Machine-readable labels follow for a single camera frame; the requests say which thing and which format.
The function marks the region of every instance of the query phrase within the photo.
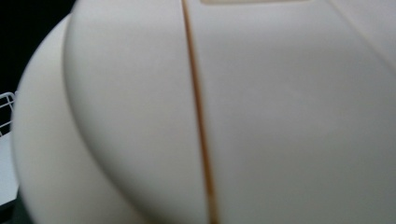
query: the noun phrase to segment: dark background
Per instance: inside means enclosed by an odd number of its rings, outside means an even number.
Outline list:
[[[15,92],[35,49],[70,12],[74,2],[75,0],[0,0],[0,94]],[[8,110],[0,110],[0,124],[9,117]],[[0,223],[9,220],[11,216],[14,224],[31,223],[20,196],[16,202],[0,204]]]

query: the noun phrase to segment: white metal grid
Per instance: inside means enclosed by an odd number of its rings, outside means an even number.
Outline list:
[[[12,92],[5,92],[3,94],[0,94],[0,100],[2,100],[2,99],[6,99],[6,102],[2,103],[0,105],[0,109],[1,109],[2,113],[5,110],[10,110],[9,114],[11,114],[13,112],[13,110],[14,110],[13,104],[14,104],[14,101],[15,101],[15,95]],[[5,127],[7,127],[8,125],[10,125],[11,122],[12,122],[11,119],[9,119],[9,121],[6,121],[5,123],[0,124],[0,137],[3,136],[2,130]]]

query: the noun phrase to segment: brown line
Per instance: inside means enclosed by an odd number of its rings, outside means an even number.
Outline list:
[[[199,129],[199,137],[201,140],[201,152],[202,152],[202,160],[204,164],[204,175],[205,175],[205,189],[207,196],[207,205],[208,205],[208,214],[209,214],[209,223],[210,224],[219,224],[219,216],[218,216],[218,208],[216,202],[216,194],[215,187],[213,183],[213,176],[211,172],[211,165],[209,159],[209,152],[207,148],[207,141],[205,135],[205,121],[204,121],[204,112],[203,112],[203,103],[201,98],[201,88],[199,84],[199,72],[197,66],[197,59],[195,58],[194,47],[193,47],[193,37],[191,33],[191,22],[189,11],[187,9],[186,0],[181,0],[183,7],[183,16],[184,23],[186,26],[186,35],[188,41],[188,51],[190,56],[190,66],[191,66],[191,76],[192,76],[192,85],[195,96],[195,105],[197,111],[197,119],[198,119],[198,129]]]

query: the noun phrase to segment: rust-colored groove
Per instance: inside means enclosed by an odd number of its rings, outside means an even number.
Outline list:
[[[190,68],[192,76],[192,86],[195,96],[195,106],[197,111],[197,121],[199,129],[199,137],[201,141],[201,153],[202,161],[204,165],[204,175],[205,175],[205,190],[207,196],[207,206],[209,214],[210,224],[219,224],[218,208],[216,202],[215,186],[213,183],[213,175],[211,171],[209,152],[207,148],[207,141],[205,135],[205,121],[204,121],[204,111],[202,103],[201,88],[199,83],[199,69],[197,65],[197,59],[195,57],[194,47],[193,47],[193,36],[191,32],[191,21],[189,16],[189,11],[187,9],[186,0],[181,0],[183,7],[184,24],[186,28],[186,36],[188,43],[188,51],[190,56]]]

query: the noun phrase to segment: white plastic surface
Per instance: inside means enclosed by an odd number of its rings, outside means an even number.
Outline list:
[[[18,190],[9,136],[7,133],[0,137],[0,205],[15,200]]]
[[[84,0],[72,13],[65,79],[90,150],[154,220],[206,223],[181,2]]]
[[[19,86],[13,146],[35,223],[145,223],[94,163],[71,118],[62,76],[67,19],[45,39]]]
[[[326,1],[188,3],[220,223],[395,222],[396,74],[364,38]]]

